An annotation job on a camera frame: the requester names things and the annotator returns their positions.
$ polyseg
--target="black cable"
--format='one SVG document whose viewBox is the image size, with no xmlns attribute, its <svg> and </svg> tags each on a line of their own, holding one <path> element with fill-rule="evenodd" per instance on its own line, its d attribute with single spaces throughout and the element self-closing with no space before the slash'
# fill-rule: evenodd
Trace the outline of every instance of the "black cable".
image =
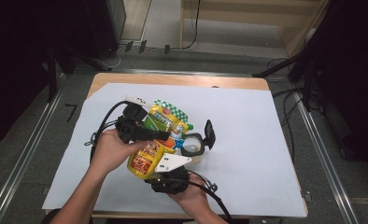
<svg viewBox="0 0 368 224">
<path fill-rule="evenodd" d="M 266 70 L 269 70 L 269 69 L 270 69 L 269 65 L 270 65 L 272 62 L 277 61 L 277 60 L 287 60 L 287 59 L 288 59 L 288 58 L 275 58 L 275 59 L 273 59 L 273 60 L 269 61 L 269 62 L 268 62 L 268 64 L 266 65 Z"/>
<path fill-rule="evenodd" d="M 258 74 L 253 74 L 253 77 L 268 77 L 269 75 L 279 71 L 280 69 L 285 68 L 285 67 L 291 65 L 292 63 L 296 63 L 300 58 L 301 58 L 301 53 L 296 54 L 292 58 L 289 58 L 289 59 L 285 60 L 284 62 L 273 66 L 270 69 L 267 69 L 267 70 L 265 70 L 263 72 L 260 72 Z"/>
<path fill-rule="evenodd" d="M 196 11 L 196 21 L 195 21 L 195 37 L 192 40 L 192 43 L 183 49 L 189 49 L 193 43 L 196 41 L 196 37 L 198 36 L 198 19 L 199 19 L 199 7 L 201 6 L 201 0 L 198 0 L 198 9 Z"/>
<path fill-rule="evenodd" d="M 103 119 L 102 123 L 100 124 L 100 127 L 99 129 L 97 130 L 96 132 L 96 136 L 95 136 L 95 139 L 94 139 L 94 144 L 96 145 L 97 144 L 97 140 L 99 139 L 100 137 L 100 134 L 103 132 L 103 130 L 105 129 L 105 126 L 106 126 L 106 121 L 107 119 L 109 118 L 109 116 L 112 114 L 112 112 L 120 105 L 123 105 L 123 104 L 126 104 L 128 105 L 130 102 L 129 101 L 121 101 L 117 104 L 115 104 L 114 106 L 111 107 L 111 109 L 108 111 L 108 113 L 106 114 L 105 118 Z"/>
<path fill-rule="evenodd" d="M 302 99 L 301 100 L 299 100 L 299 101 L 297 101 L 293 106 L 292 106 L 292 108 L 290 109 L 290 111 L 288 112 L 288 113 L 285 113 L 285 117 L 283 118 L 283 120 L 282 121 L 280 121 L 280 125 L 282 126 L 282 127 L 284 127 L 286 124 L 287 124 L 287 121 L 290 119 L 290 117 L 291 117 L 291 113 L 292 113 L 292 111 L 294 111 L 294 109 L 297 107 L 297 105 L 298 105 L 298 103 L 300 103 L 300 101 L 302 101 Z"/>
<path fill-rule="evenodd" d="M 210 189 L 213 192 L 217 191 L 217 185 L 216 184 L 212 184 L 208 179 L 204 178 L 203 176 L 195 173 L 194 171 L 189 171 L 190 175 L 197 175 L 199 178 L 201 178 L 205 184 L 207 185 L 207 188 Z"/>
<path fill-rule="evenodd" d="M 289 94 L 286 95 L 286 97 L 283 100 L 283 113 L 285 115 L 285 118 L 284 119 L 286 120 L 287 128 L 288 128 L 289 134 L 290 134 L 290 140 L 291 140 L 291 160 L 292 160 L 292 164 L 294 164 L 295 146 L 294 146 L 294 136 L 292 134 L 291 125 L 289 123 L 289 119 L 287 118 L 286 101 L 289 98 L 289 96 L 292 95 L 294 92 L 296 92 L 296 91 L 291 91 Z M 298 103 L 299 102 L 296 102 L 295 103 L 295 105 L 291 109 L 291 112 L 292 112 L 292 110 L 294 110 L 294 107 L 296 107 L 298 105 Z"/>
<path fill-rule="evenodd" d="M 130 102 L 129 101 L 121 101 L 117 104 L 115 104 L 113 107 L 111 107 L 111 109 L 108 111 L 108 113 L 106 114 L 105 118 L 103 119 L 102 123 L 100 124 L 99 129 L 97 130 L 97 132 L 94 134 L 94 142 L 92 144 L 92 149 L 91 149 L 91 159 L 93 158 L 93 154 L 94 151 L 96 150 L 96 145 L 97 145 L 97 141 L 99 140 L 100 134 L 102 134 L 103 130 L 109 126 L 112 126 L 115 124 L 115 122 L 109 122 L 108 124 L 106 124 L 106 121 L 108 120 L 109 116 L 112 114 L 112 112 L 120 105 L 126 104 L 128 105 Z"/>
<path fill-rule="evenodd" d="M 98 60 L 98 62 L 102 65 L 104 65 L 105 67 L 107 68 L 115 68 L 115 67 L 118 67 L 120 65 L 120 49 L 123 49 L 124 46 L 120 46 L 117 51 L 115 51 L 117 57 L 118 57 L 118 62 L 113 64 L 113 65 L 109 65 L 109 64 L 106 64 L 105 62 L 103 62 L 104 60 L 106 60 L 107 58 L 109 58 L 111 56 L 111 53 L 108 54 L 107 57 L 105 57 L 103 60 Z"/>
<path fill-rule="evenodd" d="M 132 46 L 132 49 L 140 49 L 140 46 Z M 144 47 L 144 49 L 163 49 L 163 48 L 155 48 L 155 47 Z M 184 49 L 180 49 L 180 48 L 170 48 L 169 50 L 184 50 Z"/>
<path fill-rule="evenodd" d="M 286 91 L 278 91 L 278 92 L 275 92 L 272 94 L 272 97 L 275 98 L 277 97 L 278 95 L 281 95 L 285 92 L 288 92 L 288 91 L 300 91 L 302 88 L 295 88 L 295 89 L 289 89 L 289 90 L 286 90 Z"/>
<path fill-rule="evenodd" d="M 227 217 L 228 222 L 231 223 L 231 224 L 234 224 L 234 220 L 231 217 L 231 214 L 228 212 L 228 209 L 225 207 L 224 203 L 222 202 L 221 198 L 219 196 L 217 196 L 211 189 L 208 189 L 203 185 L 196 184 L 196 183 L 193 183 L 193 182 L 188 181 L 188 180 L 171 179 L 171 178 L 166 178 L 164 180 L 165 181 L 180 182 L 180 183 L 193 185 L 193 186 L 198 187 L 199 189 L 203 190 L 206 194 L 210 195 L 210 197 L 212 197 L 217 202 L 217 204 L 219 205 L 219 207 L 222 209 L 225 216 Z"/>
<path fill-rule="evenodd" d="M 103 58 L 103 59 L 100 59 L 100 61 L 104 61 L 105 59 L 107 59 L 107 58 L 109 58 L 111 55 L 112 55 L 112 53 L 113 52 L 115 52 L 114 50 L 111 50 L 108 54 L 107 54 L 107 56 L 105 57 L 105 58 Z"/>
<path fill-rule="evenodd" d="M 309 104 L 309 108 L 311 108 L 312 110 L 320 111 L 321 109 L 320 99 L 315 93 L 312 93 L 312 92 L 310 92 L 310 97 L 309 97 L 309 103 L 311 102 L 316 102 L 318 104 L 318 107 L 313 107 L 311 104 Z"/>
</svg>

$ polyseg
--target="white paper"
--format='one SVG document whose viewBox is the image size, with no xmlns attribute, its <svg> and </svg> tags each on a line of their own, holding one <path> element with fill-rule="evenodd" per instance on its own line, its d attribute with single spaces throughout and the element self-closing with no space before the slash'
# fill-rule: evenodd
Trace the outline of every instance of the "white paper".
<svg viewBox="0 0 368 224">
<path fill-rule="evenodd" d="M 189 133 L 205 136 L 205 123 L 212 121 L 217 136 L 213 149 L 206 148 L 202 161 L 186 168 L 218 185 L 216 194 L 231 215 L 306 217 L 271 92 L 121 83 L 107 84 L 85 101 L 43 209 L 60 208 L 70 197 L 89 165 L 91 147 L 84 143 L 123 95 L 175 105 L 193 124 Z M 123 108 L 109 120 L 120 116 Z M 212 198 L 209 202 L 223 214 Z M 108 175 L 94 210 L 183 213 L 167 195 L 132 175 L 126 162 Z"/>
</svg>

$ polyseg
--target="table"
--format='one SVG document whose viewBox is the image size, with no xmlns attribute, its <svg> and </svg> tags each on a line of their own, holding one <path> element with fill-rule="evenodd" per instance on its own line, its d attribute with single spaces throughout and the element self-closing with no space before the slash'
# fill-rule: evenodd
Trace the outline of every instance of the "table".
<svg viewBox="0 0 368 224">
<path fill-rule="evenodd" d="M 166 94 L 174 91 L 181 94 Z M 138 93 L 137 97 L 144 96 L 148 101 L 163 96 L 164 100 L 174 102 L 188 114 L 195 132 L 203 133 L 205 121 L 212 120 L 216 144 L 205 152 L 201 163 L 186 165 L 186 168 L 205 175 L 219 186 L 216 193 L 233 217 L 307 216 L 272 95 L 264 79 L 155 74 L 95 76 L 43 209 L 64 205 L 89 164 L 90 148 L 84 147 L 84 142 L 97 129 L 107 110 L 120 101 L 119 94 L 128 93 Z M 191 106 L 189 101 L 199 104 Z M 257 106 L 251 109 L 248 105 Z M 219 114 L 224 109 L 232 113 L 245 109 L 249 118 L 241 120 L 230 116 L 225 119 Z M 234 127 L 248 131 L 232 129 L 239 120 L 245 126 Z M 238 139 L 232 141 L 233 135 Z M 252 147 L 242 145 L 242 140 L 250 141 Z M 217 203 L 211 198 L 209 201 L 214 211 L 223 214 Z M 153 192 L 150 185 L 132 175 L 125 165 L 108 175 L 92 216 L 188 218 L 177 204 L 166 195 Z"/>
<path fill-rule="evenodd" d="M 328 0 L 202 0 L 199 20 L 276 26 L 291 57 L 299 52 L 309 31 L 321 22 L 328 3 Z M 197 7 L 196 0 L 181 0 L 181 48 L 184 19 L 195 19 Z"/>
</svg>

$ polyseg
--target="yellow packaging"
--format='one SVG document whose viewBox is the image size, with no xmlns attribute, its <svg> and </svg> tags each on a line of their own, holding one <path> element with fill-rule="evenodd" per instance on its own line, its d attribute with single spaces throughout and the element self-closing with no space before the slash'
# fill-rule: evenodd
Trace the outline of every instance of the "yellow packaging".
<svg viewBox="0 0 368 224">
<path fill-rule="evenodd" d="M 192 129 L 187 120 L 187 115 L 175 106 L 165 101 L 155 101 L 143 127 L 170 132 L 170 137 L 166 141 L 150 141 L 146 147 L 131 155 L 127 164 L 128 170 L 142 179 L 155 177 L 152 174 L 163 153 L 174 154 L 184 144 L 185 133 Z"/>
</svg>

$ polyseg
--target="wooden table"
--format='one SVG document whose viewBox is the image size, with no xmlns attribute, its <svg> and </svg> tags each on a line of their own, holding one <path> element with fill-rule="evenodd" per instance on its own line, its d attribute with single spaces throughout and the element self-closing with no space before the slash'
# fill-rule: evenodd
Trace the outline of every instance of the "wooden table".
<svg viewBox="0 0 368 224">
<path fill-rule="evenodd" d="M 202 0 L 199 20 L 276 26 L 291 57 L 323 19 L 328 0 Z M 184 19 L 195 19 L 198 1 L 181 0 L 179 45 L 183 47 Z"/>
<path fill-rule="evenodd" d="M 106 90 L 114 89 L 115 91 L 120 93 L 121 91 L 126 92 L 126 91 L 132 90 L 133 88 L 138 87 L 139 94 L 145 95 L 145 93 L 149 93 L 150 91 L 144 90 L 144 89 L 147 89 L 147 88 L 152 89 L 156 87 L 163 89 L 163 86 L 165 86 L 168 90 L 172 90 L 172 89 L 179 90 L 180 88 L 182 89 L 190 88 L 190 90 L 194 92 L 201 91 L 201 92 L 206 93 L 206 91 L 213 91 L 213 92 L 223 91 L 224 94 L 220 95 L 222 96 L 220 99 L 223 102 L 225 102 L 225 104 L 232 104 L 236 101 L 237 98 L 241 98 L 241 97 L 242 98 L 245 97 L 243 99 L 247 99 L 248 90 L 253 90 L 251 92 L 255 93 L 255 95 L 252 95 L 252 96 L 257 96 L 257 95 L 261 95 L 263 97 L 266 96 L 266 99 L 268 100 L 265 103 L 264 108 L 259 103 L 256 103 L 256 104 L 260 107 L 254 108 L 254 110 L 259 111 L 256 113 L 255 117 L 261 116 L 261 119 L 252 117 L 253 119 L 256 119 L 251 122 L 252 122 L 252 125 L 257 130 L 249 131 L 248 134 L 257 135 L 260 132 L 260 129 L 257 127 L 264 126 L 264 127 L 268 127 L 268 130 L 267 130 L 268 132 L 266 132 L 265 134 L 267 134 L 268 137 L 271 137 L 272 139 L 271 140 L 265 139 L 265 141 L 262 140 L 263 141 L 262 144 L 266 144 L 267 146 L 256 147 L 258 145 L 256 141 L 259 141 L 260 139 L 264 139 L 264 138 L 254 136 L 255 139 L 252 143 L 253 144 L 253 148 L 251 149 L 252 152 L 250 152 L 251 150 L 248 152 L 249 161 L 251 161 L 251 163 L 245 164 L 245 169 L 248 168 L 250 170 L 248 170 L 246 174 L 244 174 L 243 176 L 232 174 L 232 172 L 234 171 L 234 168 L 241 167 L 241 165 L 235 164 L 235 162 L 233 162 L 233 159 L 235 159 L 235 157 L 229 157 L 227 155 L 224 155 L 224 153 L 231 153 L 231 152 L 237 151 L 237 153 L 235 154 L 239 155 L 239 160 L 242 160 L 244 158 L 244 155 L 240 155 L 241 153 L 244 153 L 243 146 L 240 145 L 241 147 L 238 147 L 234 145 L 238 141 L 233 142 L 232 147 L 234 148 L 229 148 L 229 150 L 224 150 L 224 148 L 227 149 L 226 148 L 227 138 L 228 138 L 228 142 L 231 142 L 232 137 L 230 137 L 229 135 L 234 133 L 234 131 L 231 131 L 231 128 L 229 127 L 222 130 L 221 127 L 225 127 L 227 124 L 224 122 L 230 119 L 223 119 L 223 117 L 221 116 L 213 116 L 212 114 L 207 115 L 207 117 L 211 118 L 213 121 L 213 126 L 215 127 L 215 131 L 217 135 L 217 142 L 211 151 L 207 151 L 205 153 L 205 158 L 203 158 L 202 162 L 199 163 L 199 167 L 196 168 L 195 166 L 194 168 L 192 166 L 190 167 L 190 169 L 194 170 L 195 172 L 199 172 L 202 175 L 205 175 L 211 181 L 213 182 L 215 181 L 219 185 L 219 191 L 217 191 L 217 194 L 221 197 L 223 201 L 226 202 L 225 205 L 227 206 L 228 210 L 231 212 L 231 214 L 235 218 L 306 217 L 307 215 L 306 205 L 304 203 L 304 199 L 302 199 L 301 197 L 298 180 L 296 179 L 296 174 L 292 166 L 292 163 L 290 161 L 290 153 L 288 152 L 287 145 L 286 145 L 283 133 L 279 125 L 275 106 L 272 100 L 272 96 L 270 95 L 267 82 L 262 78 L 187 76 L 185 74 L 183 75 L 158 75 L 158 74 L 101 73 L 101 74 L 96 75 L 93 80 L 92 86 L 90 88 L 89 94 L 88 94 L 88 100 L 85 102 L 82 108 L 81 115 L 76 125 L 76 129 L 74 130 L 73 137 L 70 141 L 70 145 L 68 146 L 66 152 L 64 153 L 64 157 L 58 168 L 58 171 L 56 172 L 56 176 L 53 180 L 52 186 L 50 188 L 50 192 L 47 196 L 46 201 L 44 202 L 43 209 L 46 209 L 47 211 L 49 211 L 51 209 L 63 206 L 65 201 L 71 195 L 72 190 L 74 190 L 79 180 L 82 178 L 82 175 L 83 173 L 85 173 L 87 166 L 89 165 L 89 154 L 87 151 L 89 150 L 89 148 L 84 147 L 83 142 L 88 141 L 89 139 L 88 135 L 92 133 L 92 130 L 86 130 L 89 128 L 84 128 L 84 127 L 86 125 L 91 125 L 92 127 L 98 127 L 98 125 L 100 125 L 100 120 L 99 120 L 100 118 L 95 120 L 94 118 L 89 119 L 89 117 L 86 117 L 86 116 L 89 116 L 89 114 L 94 114 L 95 113 L 94 111 L 97 111 L 97 113 L 103 114 L 105 113 L 103 111 L 108 110 L 108 109 L 102 108 L 102 106 L 97 106 L 97 108 L 91 109 L 90 111 L 90 108 L 93 108 L 93 107 L 89 107 L 89 105 L 87 104 L 90 104 L 91 103 L 90 101 L 95 102 L 96 101 L 95 99 L 97 97 L 98 97 L 97 99 L 101 99 L 102 101 L 104 100 L 111 101 L 111 99 L 107 99 L 103 95 L 103 92 Z M 228 94 L 232 93 L 233 94 L 232 96 L 235 96 L 235 95 L 236 96 L 233 99 L 231 99 L 230 98 L 231 95 L 227 95 L 225 93 L 228 93 Z M 109 97 L 114 98 L 113 101 L 119 100 L 118 94 L 108 94 L 108 98 Z M 156 98 L 152 98 L 154 96 L 152 96 L 151 93 L 147 95 L 147 97 L 151 97 L 151 99 L 156 99 Z M 216 101 L 213 103 L 212 99 L 210 100 L 208 99 L 209 98 L 207 98 L 207 103 L 208 101 L 210 101 L 210 105 L 207 105 L 207 108 L 212 108 L 214 104 L 220 104 L 220 103 L 216 103 Z M 258 100 L 259 99 L 257 97 L 253 99 L 254 102 L 257 102 Z M 252 112 L 248 109 L 248 107 L 246 108 L 246 110 L 247 110 L 247 114 L 250 114 L 251 116 Z M 194 115 L 196 114 L 201 116 L 202 120 L 198 123 L 195 121 L 193 123 L 194 127 L 196 127 L 198 130 L 199 129 L 202 130 L 203 126 L 205 126 L 205 124 L 203 123 L 205 122 L 204 116 L 207 113 L 196 112 L 195 114 L 193 114 L 193 111 L 192 112 L 189 111 L 188 115 L 189 115 L 190 121 L 191 119 L 195 120 L 196 116 Z M 234 123 L 238 122 L 237 120 L 235 120 L 235 118 L 232 118 L 232 120 Z M 270 154 L 274 154 L 275 153 L 274 150 L 276 150 L 277 152 L 276 157 L 278 157 L 278 159 L 274 159 L 274 156 L 273 156 L 272 159 L 270 160 Z M 260 162 L 260 167 L 263 167 L 266 165 L 265 167 L 270 168 L 270 166 L 275 167 L 275 165 L 277 165 L 277 166 L 281 166 L 281 168 L 283 169 L 279 167 L 279 168 L 274 169 L 274 171 L 272 172 L 269 171 L 269 168 L 267 168 L 267 170 L 257 171 L 256 169 L 257 167 L 259 167 L 259 165 L 256 165 L 257 162 Z M 285 177 L 283 181 L 283 179 L 280 179 L 280 177 L 286 175 L 286 173 L 288 173 L 288 176 L 286 176 L 288 178 Z M 293 198 L 296 198 L 296 200 L 294 200 L 295 201 L 294 203 L 289 202 L 287 205 L 285 204 L 280 205 L 281 209 L 283 210 L 286 209 L 285 210 L 286 213 L 285 212 L 268 213 L 269 210 L 271 210 L 268 200 L 262 199 L 264 203 L 264 205 L 262 205 L 256 202 L 250 202 L 250 203 L 240 202 L 239 199 L 236 199 L 238 198 L 237 195 L 234 196 L 235 194 L 237 194 L 236 190 L 230 189 L 234 185 L 230 184 L 229 183 L 230 181 L 227 182 L 227 179 L 225 176 L 228 174 L 230 174 L 229 176 L 231 177 L 231 181 L 233 182 L 237 181 L 238 184 L 242 185 L 239 191 L 243 191 L 243 190 L 246 191 L 247 193 L 246 196 L 239 197 L 241 200 L 242 199 L 249 200 L 249 198 L 251 199 L 252 197 L 251 195 L 253 195 L 256 198 L 256 200 L 259 200 L 260 194 L 262 194 L 265 196 L 265 199 L 267 198 L 271 202 L 273 202 L 274 200 L 278 200 L 278 203 L 282 203 L 281 201 L 283 201 L 284 203 L 286 201 L 285 199 L 286 192 L 279 193 L 277 191 L 284 189 L 285 187 L 281 187 L 281 186 L 285 186 L 285 185 L 288 185 L 288 188 L 290 189 L 288 190 L 289 191 L 288 194 L 291 196 L 293 195 L 294 196 Z M 267 183 L 271 183 L 271 185 L 269 187 L 268 186 L 265 187 L 264 183 L 261 183 L 261 186 L 253 188 L 248 184 L 251 181 L 260 183 L 260 180 L 265 180 Z M 111 188 L 111 186 L 118 186 L 118 185 L 120 185 L 122 189 L 126 190 L 124 192 L 120 192 L 120 195 L 117 195 L 118 192 L 115 191 L 116 187 Z M 268 190 L 267 192 L 262 192 L 262 193 L 258 192 L 258 190 L 263 191 L 265 188 L 268 189 L 270 187 L 277 188 L 277 189 L 271 189 L 271 190 Z M 117 205 L 118 203 L 120 203 L 120 200 L 125 201 L 125 202 L 128 202 L 128 200 L 133 200 L 132 203 L 134 205 L 131 204 L 129 208 L 126 207 L 127 203 L 125 203 L 124 205 L 122 204 Z M 209 200 L 211 202 L 212 208 L 214 208 L 214 210 L 218 212 L 219 208 L 217 204 L 213 202 L 212 199 L 209 199 Z M 150 203 L 152 204 L 152 207 L 146 206 L 146 208 L 144 208 L 145 205 L 143 203 Z M 261 210 L 265 212 L 264 215 L 262 211 L 259 214 L 252 214 L 251 212 L 246 212 L 245 214 L 240 214 L 240 215 L 235 214 L 235 212 L 238 209 L 241 210 L 241 208 L 243 208 L 244 206 L 248 206 L 248 204 L 254 204 L 256 208 L 255 210 L 257 210 L 259 207 L 263 207 L 263 210 L 262 209 Z M 293 206 L 295 207 L 294 209 L 295 212 L 292 213 L 291 211 L 287 211 L 286 207 L 287 206 L 291 207 L 293 204 L 295 204 Z M 183 213 L 179 209 L 179 207 L 177 207 L 176 204 L 172 203 L 171 200 L 169 200 L 166 195 L 162 195 L 160 193 L 153 192 L 150 189 L 149 185 L 144 184 L 144 182 L 140 181 L 137 177 L 133 176 L 129 171 L 127 171 L 125 165 L 122 165 L 116 171 L 109 174 L 109 176 L 107 177 L 104 183 L 104 187 L 102 188 L 102 191 L 100 193 L 98 203 L 95 206 L 95 211 L 93 211 L 92 216 L 93 217 L 137 217 L 137 218 L 139 217 L 141 218 L 188 218 L 188 216 L 185 213 Z"/>
<path fill-rule="evenodd" d="M 221 88 L 269 91 L 268 83 L 263 78 L 99 73 L 94 77 L 88 97 L 90 97 L 94 92 L 100 90 L 107 83 L 183 85 L 199 87 L 218 86 Z"/>
</svg>

